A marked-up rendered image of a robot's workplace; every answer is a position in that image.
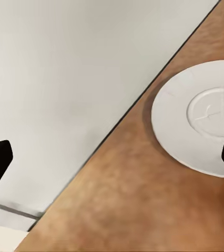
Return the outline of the saucer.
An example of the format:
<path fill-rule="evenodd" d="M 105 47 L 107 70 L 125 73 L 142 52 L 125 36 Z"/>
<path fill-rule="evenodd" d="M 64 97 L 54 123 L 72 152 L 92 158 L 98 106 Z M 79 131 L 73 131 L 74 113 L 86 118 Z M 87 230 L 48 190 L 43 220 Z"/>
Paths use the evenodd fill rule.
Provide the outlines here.
<path fill-rule="evenodd" d="M 173 158 L 224 177 L 224 60 L 176 74 L 157 93 L 150 114 L 157 140 Z"/>

